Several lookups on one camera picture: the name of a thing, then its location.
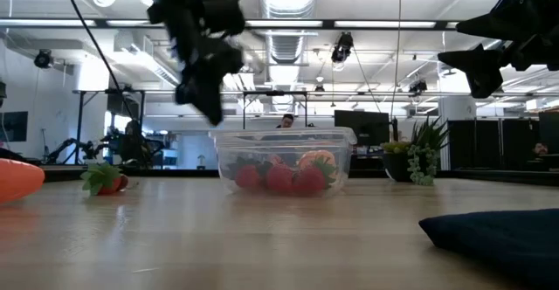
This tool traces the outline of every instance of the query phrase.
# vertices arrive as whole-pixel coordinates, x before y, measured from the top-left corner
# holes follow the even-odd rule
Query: hanging wire
[[[392,102],[390,103],[390,118],[394,112],[394,99],[396,98],[396,90],[398,88],[398,63],[400,61],[400,37],[402,32],[402,0],[398,0],[398,37],[396,47],[396,71],[394,72],[394,92],[392,93]]]
[[[378,110],[378,113],[381,113],[381,108],[378,106],[378,103],[376,102],[375,95],[373,94],[372,90],[370,89],[370,84],[369,84],[369,81],[367,80],[367,75],[365,75],[365,71],[363,70],[363,66],[361,65],[361,60],[359,59],[359,55],[357,54],[357,49],[355,48],[355,45],[353,46],[353,52],[355,52],[355,58],[357,59],[357,64],[359,64],[359,68],[361,69],[361,74],[363,75],[363,79],[365,80],[365,84],[367,84],[367,88],[369,89],[370,96],[373,97],[373,101],[375,102],[375,106],[376,106],[376,109]]]
[[[330,64],[330,70],[332,71],[332,105],[331,107],[335,107],[334,103],[334,61]]]

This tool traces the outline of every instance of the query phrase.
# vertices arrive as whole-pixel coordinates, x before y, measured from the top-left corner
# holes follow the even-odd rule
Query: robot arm
[[[509,64],[517,71],[533,64],[559,71],[558,10],[559,0],[499,0],[488,14],[456,25],[461,33],[503,40],[497,49],[479,45],[471,51],[442,52],[438,59],[466,74],[474,98],[499,90],[500,68]]]
[[[68,138],[67,140],[63,141],[60,146],[56,148],[56,150],[52,151],[45,160],[45,164],[56,164],[56,161],[59,159],[59,155],[64,151],[66,148],[70,147],[76,143],[75,138]]]
[[[154,0],[152,24],[164,23],[173,51],[183,63],[178,104],[191,103],[213,125],[223,120],[220,86],[227,73],[243,67],[243,53],[224,39],[245,29],[239,0]],[[211,35],[220,33],[220,38]]]

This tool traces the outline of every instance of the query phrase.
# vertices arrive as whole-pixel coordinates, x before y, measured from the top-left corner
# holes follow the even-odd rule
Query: pipe
[[[305,19],[312,18],[316,0],[261,0],[264,18],[273,19]],[[293,90],[299,78],[305,37],[303,36],[267,36],[268,59],[275,64],[290,64],[295,66],[269,66],[268,72],[275,89]],[[273,104],[278,111],[287,111],[289,107],[285,97],[273,97]]]

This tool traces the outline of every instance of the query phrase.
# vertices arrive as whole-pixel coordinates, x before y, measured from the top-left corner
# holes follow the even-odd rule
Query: potted plant
[[[429,122],[427,118],[420,126],[417,123],[413,125],[411,145],[408,149],[408,171],[411,173],[410,179],[416,184],[433,185],[437,175],[440,150],[448,144],[443,144],[448,136],[448,129],[445,129],[446,121],[438,126],[439,120],[440,117]]]
[[[92,196],[111,195],[128,185],[128,178],[108,162],[90,164],[80,177],[86,181],[82,189],[89,190]]]
[[[386,174],[397,182],[411,182],[408,168],[408,151],[410,142],[386,142],[382,144],[383,163]]]

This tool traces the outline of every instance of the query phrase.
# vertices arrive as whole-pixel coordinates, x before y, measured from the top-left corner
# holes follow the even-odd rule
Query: clear plastic bin
[[[348,180],[351,128],[211,131],[219,175],[233,192],[323,197]]]

